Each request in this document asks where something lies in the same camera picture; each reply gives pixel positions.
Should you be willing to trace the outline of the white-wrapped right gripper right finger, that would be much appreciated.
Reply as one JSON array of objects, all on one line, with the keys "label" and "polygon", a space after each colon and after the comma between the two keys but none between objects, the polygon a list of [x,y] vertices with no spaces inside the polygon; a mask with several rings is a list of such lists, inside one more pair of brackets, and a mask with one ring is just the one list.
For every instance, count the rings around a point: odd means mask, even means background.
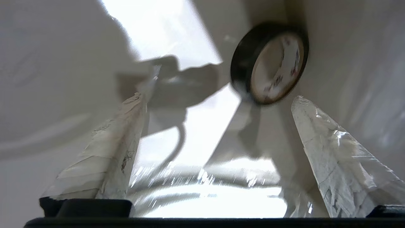
[{"label": "white-wrapped right gripper right finger", "polygon": [[404,181],[313,102],[292,115],[330,217],[404,217]]}]

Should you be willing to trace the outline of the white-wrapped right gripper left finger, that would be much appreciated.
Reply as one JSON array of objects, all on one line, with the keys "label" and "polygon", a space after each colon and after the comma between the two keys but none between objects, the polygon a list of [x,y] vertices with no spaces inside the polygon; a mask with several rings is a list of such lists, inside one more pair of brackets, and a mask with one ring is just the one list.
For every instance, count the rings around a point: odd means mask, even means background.
[{"label": "white-wrapped right gripper left finger", "polygon": [[126,197],[145,114],[144,97],[136,92],[92,132],[86,148],[41,196],[46,217],[55,217],[66,200]]}]

